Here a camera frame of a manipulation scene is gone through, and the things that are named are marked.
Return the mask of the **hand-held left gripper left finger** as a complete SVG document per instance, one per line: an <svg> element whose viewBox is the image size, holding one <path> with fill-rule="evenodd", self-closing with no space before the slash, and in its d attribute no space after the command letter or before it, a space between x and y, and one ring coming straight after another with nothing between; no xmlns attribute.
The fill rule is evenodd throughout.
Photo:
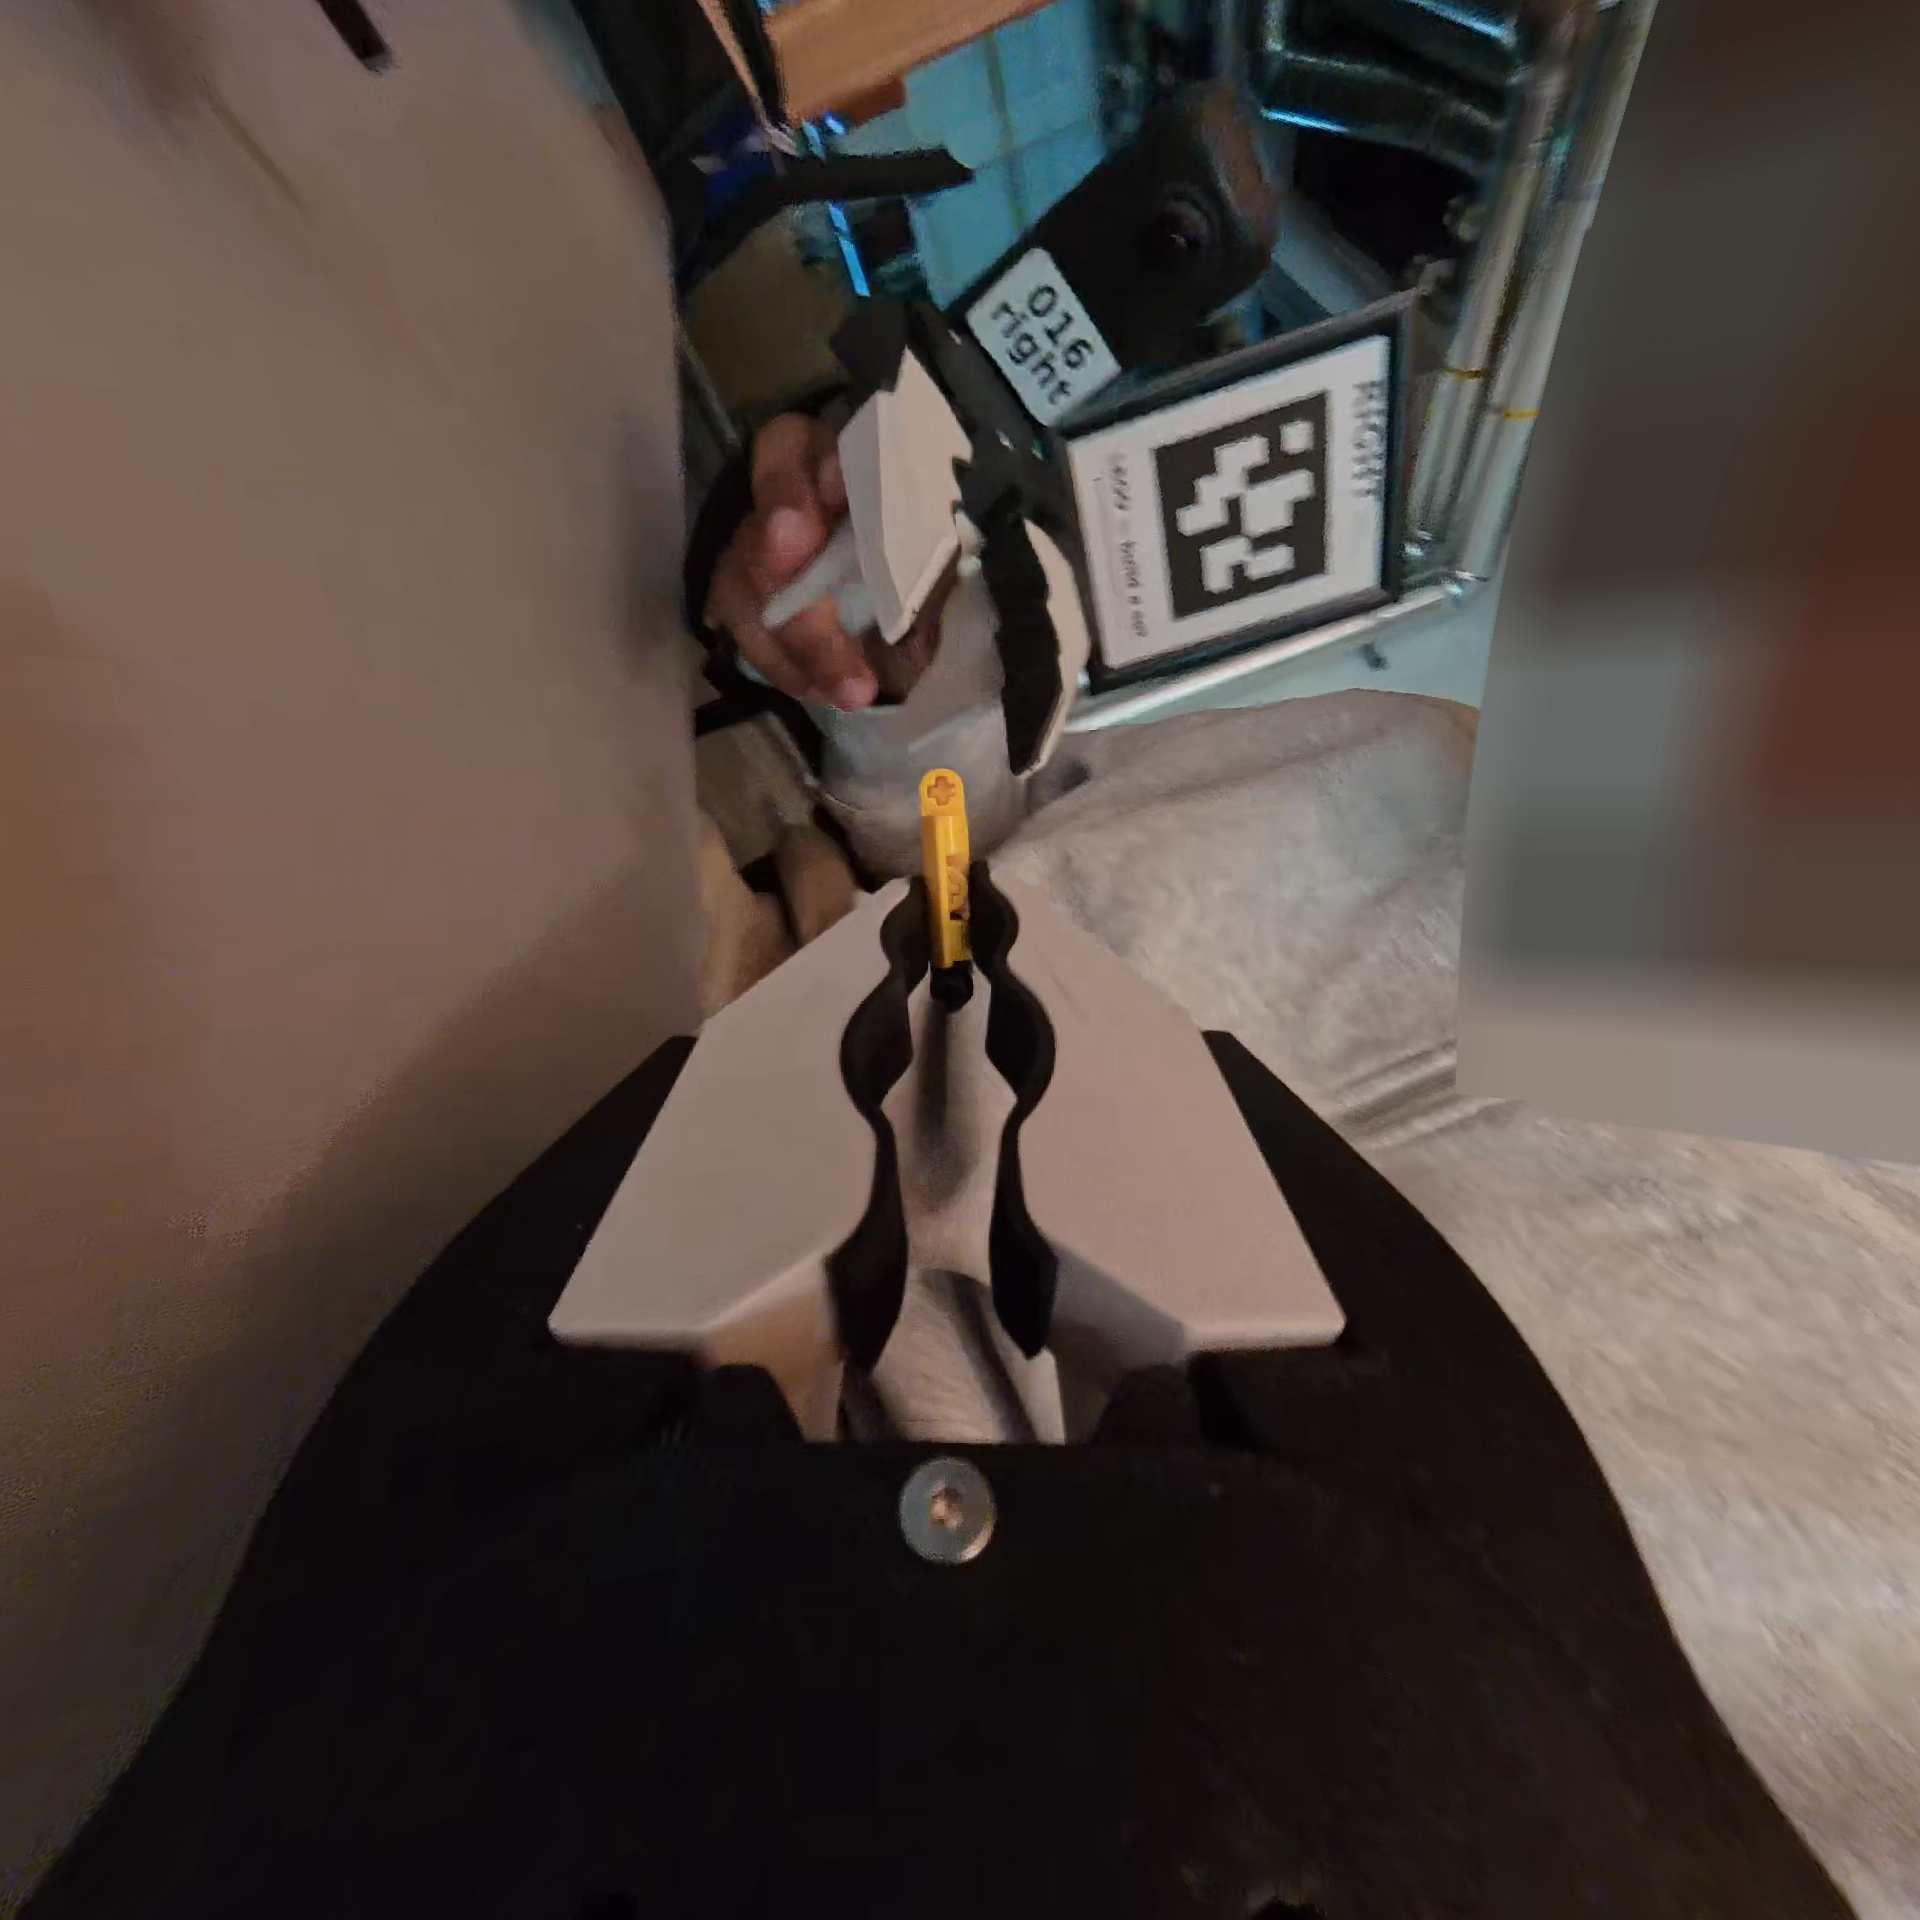
<svg viewBox="0 0 1920 1920"><path fill-rule="evenodd" d="M907 898L886 883L703 1024L548 1315L557 1343L757 1365L808 1443L835 1439L848 1349L828 1260L872 1188L839 1045Z"/></svg>

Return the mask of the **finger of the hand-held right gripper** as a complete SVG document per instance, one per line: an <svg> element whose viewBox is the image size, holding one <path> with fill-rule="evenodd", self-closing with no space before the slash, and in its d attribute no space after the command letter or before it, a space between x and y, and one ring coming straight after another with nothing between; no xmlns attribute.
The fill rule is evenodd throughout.
<svg viewBox="0 0 1920 1920"><path fill-rule="evenodd" d="M840 423L846 509L829 539L829 601L848 635L894 644L919 620L957 555L957 466L970 453L970 432L930 373L899 373Z"/></svg>
<svg viewBox="0 0 1920 1920"><path fill-rule="evenodd" d="M1006 507L960 517L960 660L998 709L1006 763L1046 763L1092 651L1072 544Z"/></svg>

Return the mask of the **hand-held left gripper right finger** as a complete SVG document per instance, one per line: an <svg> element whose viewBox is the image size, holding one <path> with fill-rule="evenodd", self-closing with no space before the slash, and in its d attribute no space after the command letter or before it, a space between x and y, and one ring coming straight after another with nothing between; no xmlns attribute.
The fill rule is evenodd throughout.
<svg viewBox="0 0 1920 1920"><path fill-rule="evenodd" d="M970 875L995 1148L992 1307L1046 1361L1063 1433L1207 1355L1326 1349L1346 1315L1214 1049L1043 891Z"/></svg>

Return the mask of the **person's right hand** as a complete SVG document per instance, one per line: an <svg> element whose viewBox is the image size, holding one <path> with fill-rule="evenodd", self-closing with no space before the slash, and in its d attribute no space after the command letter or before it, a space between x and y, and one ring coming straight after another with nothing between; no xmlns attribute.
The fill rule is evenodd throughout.
<svg viewBox="0 0 1920 1920"><path fill-rule="evenodd" d="M759 681L811 707L856 713L877 680L828 594L779 625L762 616L828 548L848 517L848 491L828 420L787 415L751 443L751 503L703 596L703 623Z"/></svg>

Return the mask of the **tan trousers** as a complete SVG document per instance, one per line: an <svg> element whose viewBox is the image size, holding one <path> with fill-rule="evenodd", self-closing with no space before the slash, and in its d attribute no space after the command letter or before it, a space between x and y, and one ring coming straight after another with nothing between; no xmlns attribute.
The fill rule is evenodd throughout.
<svg viewBox="0 0 1920 1920"><path fill-rule="evenodd" d="M872 888L843 812L773 719L695 744L703 956L699 1008L715 1017L824 935Z"/></svg>

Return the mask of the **black framed marker sign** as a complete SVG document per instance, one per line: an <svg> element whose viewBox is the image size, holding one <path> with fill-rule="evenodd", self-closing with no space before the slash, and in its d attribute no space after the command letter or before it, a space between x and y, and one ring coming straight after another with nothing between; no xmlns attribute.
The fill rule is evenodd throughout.
<svg viewBox="0 0 1920 1920"><path fill-rule="evenodd" d="M1094 403L1063 428L1092 693L1397 603L1415 290Z"/></svg>

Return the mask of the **wooden ceiling beam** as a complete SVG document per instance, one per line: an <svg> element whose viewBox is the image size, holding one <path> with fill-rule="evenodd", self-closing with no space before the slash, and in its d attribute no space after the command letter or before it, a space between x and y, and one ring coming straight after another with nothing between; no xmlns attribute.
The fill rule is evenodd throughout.
<svg viewBox="0 0 1920 1920"><path fill-rule="evenodd" d="M763 15L796 122L886 95L919 66L1045 10L1045 3L791 3Z"/></svg>

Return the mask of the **metal ceiling pipes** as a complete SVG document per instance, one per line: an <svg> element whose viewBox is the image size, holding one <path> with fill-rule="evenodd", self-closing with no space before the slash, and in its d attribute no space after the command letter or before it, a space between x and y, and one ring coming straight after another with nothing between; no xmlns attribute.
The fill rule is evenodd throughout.
<svg viewBox="0 0 1920 1920"><path fill-rule="evenodd" d="M1285 128L1446 167L1466 261L1406 495L1411 579L1487 585L1653 3L1254 4L1235 48Z"/></svg>

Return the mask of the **grey zip hoodie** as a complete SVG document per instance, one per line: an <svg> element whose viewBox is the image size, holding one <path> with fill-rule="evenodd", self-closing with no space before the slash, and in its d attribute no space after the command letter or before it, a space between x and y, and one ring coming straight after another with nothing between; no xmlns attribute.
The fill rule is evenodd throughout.
<svg viewBox="0 0 1920 1920"><path fill-rule="evenodd" d="M1743 1756L1858 1915L1916 1915L1916 1169L1458 1088L1477 727L1341 690L1067 736L1013 868L1466 1257Z"/></svg>

